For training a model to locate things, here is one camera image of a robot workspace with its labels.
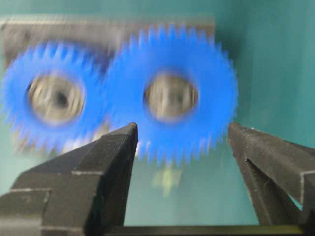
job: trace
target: teal background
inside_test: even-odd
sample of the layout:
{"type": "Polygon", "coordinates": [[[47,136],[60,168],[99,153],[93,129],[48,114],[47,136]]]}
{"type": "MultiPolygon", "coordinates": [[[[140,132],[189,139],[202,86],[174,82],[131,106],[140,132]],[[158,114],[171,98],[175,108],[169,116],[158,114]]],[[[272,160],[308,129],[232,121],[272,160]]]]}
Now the teal background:
{"type": "MultiPolygon", "coordinates": [[[[111,18],[214,16],[216,41],[229,51],[237,71],[240,97],[236,120],[311,147],[315,146],[314,11],[312,0],[2,0],[0,3],[2,16],[41,13],[111,18]]],[[[8,126],[2,124],[0,133],[0,193],[4,193],[21,171],[48,157],[14,154],[8,126]]],[[[257,224],[226,141],[208,156],[182,166],[179,185],[168,197],[164,197],[161,188],[152,186],[153,177],[163,168],[135,162],[126,225],[257,224]]]]}

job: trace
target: small blue gear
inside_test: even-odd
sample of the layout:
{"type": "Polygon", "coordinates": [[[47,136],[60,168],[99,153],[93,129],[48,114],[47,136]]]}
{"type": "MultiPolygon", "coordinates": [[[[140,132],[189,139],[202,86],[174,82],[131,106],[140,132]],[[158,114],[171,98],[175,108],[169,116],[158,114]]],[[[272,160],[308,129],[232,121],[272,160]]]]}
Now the small blue gear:
{"type": "Polygon", "coordinates": [[[190,162],[222,140],[236,113],[238,89],[232,63],[221,46],[196,29],[171,25],[149,33],[140,32],[116,56],[108,70],[107,97],[111,128],[133,121],[138,124],[138,158],[160,164],[182,159],[190,162]],[[154,75],[175,71],[196,88],[199,99],[182,120],[165,124],[152,117],[144,104],[144,90],[154,75]]]}
{"type": "Polygon", "coordinates": [[[61,152],[68,140],[92,138],[105,118],[102,74],[92,54],[83,47],[64,42],[42,43],[29,47],[7,69],[2,83],[3,110],[13,131],[27,145],[61,152]],[[73,120],[49,125],[32,110],[27,92],[39,75],[57,73],[80,86],[84,92],[82,111],[73,120]]]}

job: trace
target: blue gear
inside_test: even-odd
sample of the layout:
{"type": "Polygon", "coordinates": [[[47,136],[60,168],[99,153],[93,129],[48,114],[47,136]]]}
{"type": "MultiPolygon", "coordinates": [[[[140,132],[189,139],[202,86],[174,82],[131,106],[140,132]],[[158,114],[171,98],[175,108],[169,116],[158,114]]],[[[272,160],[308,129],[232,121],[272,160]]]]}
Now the blue gear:
{"type": "Polygon", "coordinates": [[[232,63],[221,46],[215,46],[205,33],[194,28],[186,31],[175,26],[166,32],[153,28],[148,36],[140,32],[139,39],[123,46],[108,70],[107,102],[111,126],[116,129],[134,121],[138,124],[138,157],[147,154],[148,162],[174,159],[180,165],[191,154],[204,152],[214,146],[227,132],[235,115],[238,89],[232,63]],[[143,102],[146,86],[162,71],[184,75],[198,91],[193,110],[177,123],[165,124],[155,120],[143,102]]]}
{"type": "Polygon", "coordinates": [[[12,122],[19,138],[27,145],[62,151],[68,140],[92,138],[105,118],[102,74],[94,65],[91,53],[85,48],[67,43],[43,43],[28,48],[7,69],[3,84],[3,110],[12,122]],[[32,111],[27,98],[28,87],[41,74],[50,72],[65,75],[84,91],[82,112],[74,120],[53,126],[44,123],[32,111]]]}

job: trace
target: gear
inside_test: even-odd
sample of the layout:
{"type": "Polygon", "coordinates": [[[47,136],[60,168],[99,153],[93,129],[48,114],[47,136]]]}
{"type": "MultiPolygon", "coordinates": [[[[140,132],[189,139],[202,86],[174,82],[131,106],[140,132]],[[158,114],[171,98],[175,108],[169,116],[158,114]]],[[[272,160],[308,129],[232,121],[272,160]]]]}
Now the gear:
{"type": "Polygon", "coordinates": [[[43,43],[7,69],[3,110],[27,145],[61,152],[68,140],[92,139],[105,118],[102,74],[85,48],[43,43]]]}
{"type": "Polygon", "coordinates": [[[141,31],[107,73],[111,128],[136,122],[138,158],[147,155],[148,162],[190,162],[193,153],[198,156],[222,139],[236,113],[237,80],[227,53],[204,32],[186,29],[171,25],[168,32],[164,26],[157,32],[150,28],[148,35],[141,31]],[[165,74],[174,79],[164,79],[165,74]],[[160,88],[154,89],[155,82],[160,88]],[[149,107],[151,87],[160,109],[149,107]],[[179,113],[178,108],[186,109],[179,113]]]}

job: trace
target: metal hub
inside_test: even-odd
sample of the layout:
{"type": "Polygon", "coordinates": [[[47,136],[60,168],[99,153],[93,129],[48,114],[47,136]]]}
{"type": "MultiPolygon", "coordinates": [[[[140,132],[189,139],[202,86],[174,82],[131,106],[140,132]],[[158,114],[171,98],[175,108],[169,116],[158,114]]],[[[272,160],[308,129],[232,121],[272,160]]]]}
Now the metal hub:
{"type": "Polygon", "coordinates": [[[29,87],[28,99],[35,113],[52,125],[74,119],[84,103],[80,88],[55,74],[37,77],[29,87]]]}
{"type": "Polygon", "coordinates": [[[198,93],[182,76],[163,72],[145,89],[144,100],[156,119],[174,122],[194,107],[198,93]]]}

